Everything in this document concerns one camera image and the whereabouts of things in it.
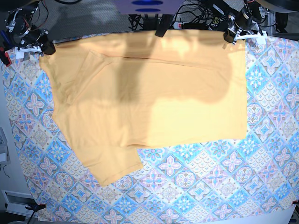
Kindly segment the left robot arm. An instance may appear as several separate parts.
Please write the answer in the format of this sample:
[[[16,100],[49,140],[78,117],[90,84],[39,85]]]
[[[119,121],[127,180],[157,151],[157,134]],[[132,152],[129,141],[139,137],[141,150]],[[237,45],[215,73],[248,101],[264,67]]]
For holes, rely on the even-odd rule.
[[[208,5],[221,19],[219,25],[226,42],[236,44],[238,40],[254,39],[259,45],[266,44],[267,33],[260,27],[265,19],[265,10],[259,3],[245,0],[240,11],[223,0],[210,0]]]

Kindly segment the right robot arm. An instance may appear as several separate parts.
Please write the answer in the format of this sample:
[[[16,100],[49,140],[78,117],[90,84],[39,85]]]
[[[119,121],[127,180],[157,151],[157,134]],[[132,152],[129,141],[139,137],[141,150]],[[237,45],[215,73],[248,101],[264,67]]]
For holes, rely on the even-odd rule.
[[[5,19],[5,29],[0,32],[3,38],[1,46],[5,50],[16,47],[17,49],[38,48],[41,53],[52,55],[56,52],[55,46],[48,39],[48,31],[42,29],[43,24],[37,26],[33,22],[36,12],[43,6],[49,10],[43,0],[2,0],[0,9],[8,11]]]

